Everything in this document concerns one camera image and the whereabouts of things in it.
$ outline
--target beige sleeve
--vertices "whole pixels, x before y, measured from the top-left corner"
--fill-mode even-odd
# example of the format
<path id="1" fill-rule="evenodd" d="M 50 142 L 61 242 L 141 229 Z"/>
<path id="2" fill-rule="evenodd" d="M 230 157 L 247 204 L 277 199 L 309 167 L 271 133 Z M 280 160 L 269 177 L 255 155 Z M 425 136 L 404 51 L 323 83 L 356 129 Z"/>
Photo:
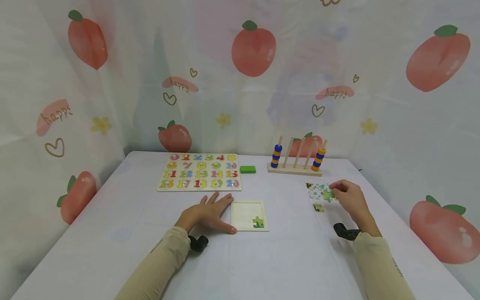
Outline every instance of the beige sleeve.
<path id="1" fill-rule="evenodd" d="M 369 300 L 415 300 L 384 238 L 363 232 L 353 247 Z"/>
<path id="2" fill-rule="evenodd" d="M 187 231 L 173 227 L 142 260 L 115 300 L 158 300 L 190 250 Z"/>

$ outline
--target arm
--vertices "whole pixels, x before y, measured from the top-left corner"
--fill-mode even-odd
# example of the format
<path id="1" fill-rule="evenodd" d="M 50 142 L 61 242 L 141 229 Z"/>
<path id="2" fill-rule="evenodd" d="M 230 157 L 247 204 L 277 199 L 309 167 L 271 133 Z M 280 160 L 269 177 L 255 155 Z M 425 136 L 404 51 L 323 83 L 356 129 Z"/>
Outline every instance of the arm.
<path id="1" fill-rule="evenodd" d="M 189 250 L 187 231 L 177 226 L 171 228 L 130 275 L 115 300 L 160 299 Z"/>
<path id="2" fill-rule="evenodd" d="M 362 233 L 353 241 L 353 248 L 368 299 L 414 300 L 373 217 L 358 220 L 357 224 Z"/>
<path id="3" fill-rule="evenodd" d="M 235 234 L 237 230 L 220 220 L 220 215 L 233 201 L 231 194 L 215 202 L 215 192 L 207 202 L 204 196 L 200 204 L 183 211 L 173 228 L 142 260 L 123 285 L 115 300 L 158 300 L 165 286 L 185 261 L 190 250 L 188 234 L 196 224 Z"/>
<path id="4" fill-rule="evenodd" d="M 347 180 L 332 183 L 330 188 L 361 231 L 353 247 L 368 299 L 415 300 L 368 209 L 361 188 Z"/>

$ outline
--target green block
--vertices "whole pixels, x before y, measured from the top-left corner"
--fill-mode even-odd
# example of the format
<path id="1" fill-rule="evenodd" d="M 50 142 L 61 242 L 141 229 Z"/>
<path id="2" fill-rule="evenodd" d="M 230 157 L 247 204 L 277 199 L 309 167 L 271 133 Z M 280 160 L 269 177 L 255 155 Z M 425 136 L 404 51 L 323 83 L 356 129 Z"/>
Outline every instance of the green block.
<path id="1" fill-rule="evenodd" d="M 240 173 L 256 173 L 255 166 L 240 166 Z"/>

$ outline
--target wooden base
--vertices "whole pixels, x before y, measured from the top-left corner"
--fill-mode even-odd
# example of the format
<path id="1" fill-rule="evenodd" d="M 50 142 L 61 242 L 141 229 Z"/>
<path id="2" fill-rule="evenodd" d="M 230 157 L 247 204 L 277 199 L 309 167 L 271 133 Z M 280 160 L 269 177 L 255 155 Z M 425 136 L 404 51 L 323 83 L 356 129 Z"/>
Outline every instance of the wooden base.
<path id="1" fill-rule="evenodd" d="M 311 169 L 311 165 L 307 166 L 306 169 L 303 168 L 302 165 L 297 165 L 296 168 L 293 165 L 285 165 L 278 164 L 278 167 L 272 168 L 270 165 L 271 162 L 268 162 L 267 169 L 269 173 L 282 173 L 282 174 L 293 174 L 293 175 L 307 175 L 307 176 L 322 176 L 322 170 L 319 169 L 318 171 L 313 171 Z"/>

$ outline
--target wooden number puzzle board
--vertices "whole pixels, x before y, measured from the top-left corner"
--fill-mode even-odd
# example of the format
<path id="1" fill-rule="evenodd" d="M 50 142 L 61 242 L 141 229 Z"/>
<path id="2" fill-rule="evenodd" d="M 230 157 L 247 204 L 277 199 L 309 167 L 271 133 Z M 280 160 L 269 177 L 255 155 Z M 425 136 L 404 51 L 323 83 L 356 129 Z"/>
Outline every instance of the wooden number puzzle board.
<path id="1" fill-rule="evenodd" d="M 238 155 L 173 153 L 157 191 L 241 191 Z"/>

